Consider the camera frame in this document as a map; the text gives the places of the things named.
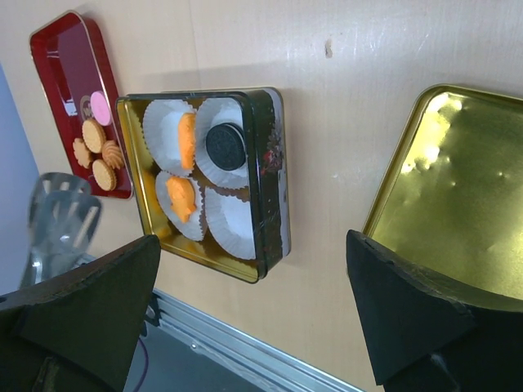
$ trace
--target white paper liner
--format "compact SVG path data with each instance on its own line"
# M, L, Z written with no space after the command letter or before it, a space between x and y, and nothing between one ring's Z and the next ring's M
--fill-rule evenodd
M183 100L153 100L144 114L144 138L160 168L175 176L187 177L192 170L181 167L178 123L185 113L195 113Z
M232 98L209 98L199 107L194 125L196 164L214 185L228 189L240 189L248 185L247 162L233 171L222 170L211 160L205 146L205 138L209 130L218 124L227 122L244 128L242 108Z
M165 185L171 177L172 174L165 171L161 171L156 177L156 197L158 198L160 207L172 224L180 230L180 233L193 241L201 241L207 231L202 190L196 180L192 178L187 179L194 188L194 205L196 206L196 211L190 214L187 223L183 223L178 215L171 209L171 199L169 198L167 186Z
M205 188L205 216L212 236L232 256L256 258L251 203Z

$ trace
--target light wood surface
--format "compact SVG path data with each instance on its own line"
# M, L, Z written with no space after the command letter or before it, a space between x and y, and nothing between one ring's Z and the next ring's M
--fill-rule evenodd
M121 95L282 91L291 255L251 286L164 253L156 286L379 390L346 276L346 232L363 226L422 90L446 82L523 96L523 2L2 0L0 61L41 172L70 168L28 41L68 9L99 23ZM96 256L142 234L134 199L105 200L104 208Z

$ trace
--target wooden table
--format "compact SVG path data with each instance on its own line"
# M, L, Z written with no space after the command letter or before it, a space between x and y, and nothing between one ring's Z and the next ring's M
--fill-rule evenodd
M252 286L164 252L156 286L351 384L378 390L346 276L345 235L363 226L425 88L446 82L523 96L523 2L501 5L2 0L0 61L41 172L70 168L29 35L68 9L99 23L122 95L278 87L286 114L290 256ZM134 199L104 200L104 208L95 256L142 234Z

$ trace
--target pink round object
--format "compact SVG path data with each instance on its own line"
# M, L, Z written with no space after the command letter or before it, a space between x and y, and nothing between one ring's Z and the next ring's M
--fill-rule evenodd
M100 125L106 126L111 124L111 109L107 104L107 99L103 91L95 91L91 95L91 110L95 120Z

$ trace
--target red plastic tray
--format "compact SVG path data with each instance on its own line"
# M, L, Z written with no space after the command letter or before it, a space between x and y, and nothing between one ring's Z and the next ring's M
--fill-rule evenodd
M118 91L98 25L69 11L33 33L30 46L73 174L88 180L97 196L130 198L132 183L126 167L116 171L116 189L106 192L96 183L91 168L81 167L74 157L74 139L82 137L83 121L92 117L90 97L94 91L105 93L113 114L113 122L104 127L107 139L116 140L127 156L119 142Z

